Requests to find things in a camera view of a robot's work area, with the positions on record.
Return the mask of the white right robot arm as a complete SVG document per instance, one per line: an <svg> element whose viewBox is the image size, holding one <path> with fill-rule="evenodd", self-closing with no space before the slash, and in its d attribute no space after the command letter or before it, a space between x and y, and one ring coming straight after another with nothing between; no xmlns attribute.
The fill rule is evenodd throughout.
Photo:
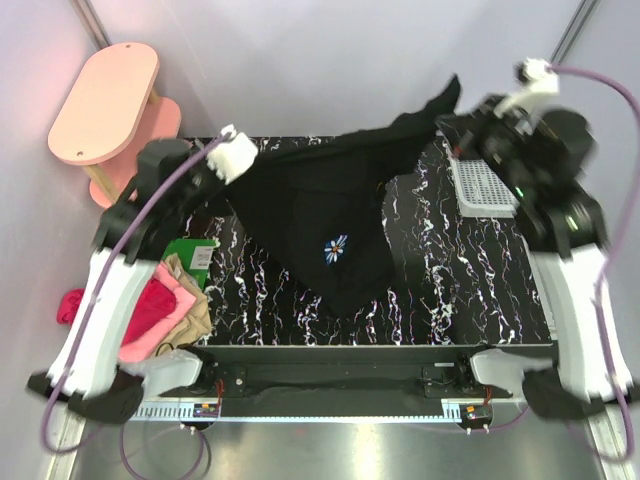
<svg viewBox="0 0 640 480"><path fill-rule="evenodd" d="M533 359L492 347L454 371L466 396L488 385L522 397L547 420L577 421L603 413L639 386L621 355L602 269L609 256L599 203L577 177L595 148L588 121L554 108L531 121L518 108L496 117L489 98L437 125L459 160L481 160L517 201L514 219L555 323L558 356Z"/></svg>

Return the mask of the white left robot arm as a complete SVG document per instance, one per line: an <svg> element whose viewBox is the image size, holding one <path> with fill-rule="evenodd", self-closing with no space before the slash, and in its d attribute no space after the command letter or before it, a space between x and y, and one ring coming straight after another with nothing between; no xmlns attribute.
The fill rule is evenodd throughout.
<svg viewBox="0 0 640 480"><path fill-rule="evenodd" d="M214 388L215 358L192 344L140 360L125 360L120 350L136 304L182 224L252 165L255 148L234 157L235 146L221 135L201 150L159 139L139 152L137 174L101 216L67 340L47 370L29 377L30 392L83 419L122 425L147 399L180 388L203 396Z"/></svg>

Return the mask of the black t shirt flower print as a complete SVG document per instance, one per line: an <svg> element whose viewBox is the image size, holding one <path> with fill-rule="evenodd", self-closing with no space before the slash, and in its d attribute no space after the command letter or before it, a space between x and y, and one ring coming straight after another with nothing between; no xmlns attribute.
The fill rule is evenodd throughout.
<svg viewBox="0 0 640 480"><path fill-rule="evenodd" d="M461 94L457 76L419 111L388 126L260 153L226 190L244 231L336 316L350 315L395 276L382 225L386 186L414 172Z"/></svg>

